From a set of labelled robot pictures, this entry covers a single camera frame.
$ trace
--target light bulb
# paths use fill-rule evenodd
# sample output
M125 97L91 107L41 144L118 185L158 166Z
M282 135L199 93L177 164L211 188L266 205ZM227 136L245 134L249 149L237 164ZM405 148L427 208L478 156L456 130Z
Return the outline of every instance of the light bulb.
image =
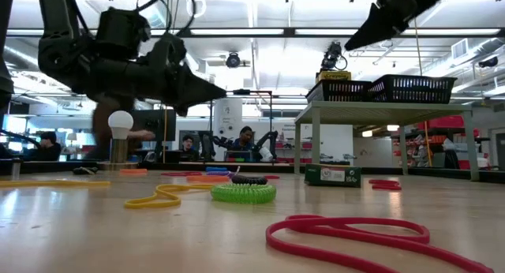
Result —
M373 135L372 131L364 131L362 133L362 136L367 138L367 137L371 137Z
M113 139L126 140L133 127L133 117L126 111L116 111L109 116L109 127Z
M398 131L398 128L400 128L399 125L388 125L387 131L391 131L391 132Z

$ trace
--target computer monitor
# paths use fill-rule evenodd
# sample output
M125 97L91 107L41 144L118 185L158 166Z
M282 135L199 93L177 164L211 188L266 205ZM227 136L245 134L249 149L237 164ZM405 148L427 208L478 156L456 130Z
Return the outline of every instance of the computer monitor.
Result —
M155 141L175 140L175 110L166 110L166 138L165 110L135 110L132 112L133 128L144 129L155 134Z

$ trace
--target laboratory room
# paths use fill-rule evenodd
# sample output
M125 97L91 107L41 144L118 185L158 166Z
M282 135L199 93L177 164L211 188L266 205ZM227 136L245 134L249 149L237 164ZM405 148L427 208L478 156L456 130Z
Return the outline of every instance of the laboratory room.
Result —
M0 271L505 272L504 0L0 0Z

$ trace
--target person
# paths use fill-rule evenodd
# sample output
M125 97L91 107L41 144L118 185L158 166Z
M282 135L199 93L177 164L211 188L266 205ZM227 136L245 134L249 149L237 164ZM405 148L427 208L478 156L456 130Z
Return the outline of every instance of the person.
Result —
M134 99L120 95L103 97L93 112L92 132L96 147L84 159L108 160L110 157L110 139L112 132L109 127L109 116L117 110L130 112L134 108ZM133 154L141 141L154 140L155 134L147 130L130 131L128 134L129 154Z
M193 149L193 137L191 135L184 135L182 137L182 154L183 159L189 160L190 162L196 162L199 158L198 151Z
M40 148L34 149L26 159L39 162L58 161L61 152L62 146L56 142L56 133L44 132L40 134Z
M235 140L230 150L242 152L231 152L228 154L228 158L251 159L251 154L247 151L251 151L253 149L253 143L251 142L252 138L253 130L249 126L244 126L244 128L240 130L240 136Z

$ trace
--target green box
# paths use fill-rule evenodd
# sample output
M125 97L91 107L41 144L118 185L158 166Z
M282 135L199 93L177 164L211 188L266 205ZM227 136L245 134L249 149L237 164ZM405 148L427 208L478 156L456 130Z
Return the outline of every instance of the green box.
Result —
M308 164L305 166L305 183L316 186L361 187L361 168Z

